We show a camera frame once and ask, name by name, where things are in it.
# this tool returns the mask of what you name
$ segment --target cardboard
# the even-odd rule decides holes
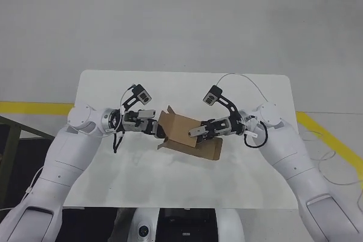
[[[173,149],[185,154],[208,160],[219,160],[223,140],[214,138],[197,144],[197,137],[190,137],[188,131],[200,126],[200,121],[178,115],[170,106],[168,113],[162,111],[159,117],[159,124],[166,134],[164,142],[157,147]]]

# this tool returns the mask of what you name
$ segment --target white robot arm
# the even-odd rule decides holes
[[[252,112],[238,111],[214,85],[203,99],[208,105],[219,102],[230,116],[208,120],[190,130],[198,140],[215,136],[244,135],[246,146],[259,148],[263,157],[286,180],[295,194],[300,217],[315,242],[363,241],[363,215],[351,211],[327,186],[312,163],[305,144],[293,127],[283,120],[272,103],[264,103]],[[256,146],[247,144],[251,135]]]
[[[314,241],[363,241],[363,215],[349,210],[330,190],[309,158],[303,140],[281,119],[275,105],[264,103],[250,115],[266,125],[268,139],[259,150],[288,182],[297,198],[302,222]],[[258,134],[253,138],[256,145],[265,141],[262,125],[246,128]]]
[[[144,105],[151,100],[141,85],[134,86],[132,92],[132,97]],[[70,111],[68,125],[53,140],[35,185],[0,224],[0,242],[55,241],[62,225],[63,203],[74,182],[93,160],[102,137],[115,131],[165,137],[161,126],[152,119],[154,110],[127,111],[137,102],[131,102],[132,97],[124,103],[124,115],[120,110],[94,110],[82,103]]]

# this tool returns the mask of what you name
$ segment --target white table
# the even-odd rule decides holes
[[[197,120],[228,116],[219,103],[203,103],[207,91],[223,74],[141,71],[84,71],[76,102],[118,108],[123,92],[140,83],[152,101],[132,110],[155,109],[156,118],[168,105],[176,113]],[[295,128],[296,115],[286,76],[248,75],[282,117]],[[239,109],[251,110],[264,100],[245,78],[227,76],[219,86]],[[285,180],[257,149],[247,148],[242,136],[223,137],[219,161],[210,161],[166,148],[162,140],[142,133],[125,134],[117,154],[113,137],[102,140],[90,167],[71,189],[65,206],[155,208],[265,208],[296,209],[297,202]]]

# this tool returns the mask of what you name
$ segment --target brown box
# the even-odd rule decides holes
[[[162,111],[159,118],[159,124],[167,137],[157,149],[165,147],[208,160],[219,160],[223,142],[221,138],[213,138],[197,144],[197,138],[190,137],[188,131],[199,127],[200,121],[178,115],[170,106],[167,111],[168,113]]]

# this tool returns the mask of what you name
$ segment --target yellow tape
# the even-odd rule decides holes
[[[0,102],[0,113],[67,115],[72,103]]]
[[[353,152],[348,146],[340,142],[337,138],[335,138],[330,132],[316,123],[311,117],[309,117],[306,113],[296,112],[297,121],[304,125],[308,130],[316,131],[322,134],[320,139],[329,146],[332,150],[336,151],[344,160],[349,162],[358,175],[359,180],[363,180],[363,159],[360,158],[355,152]]]

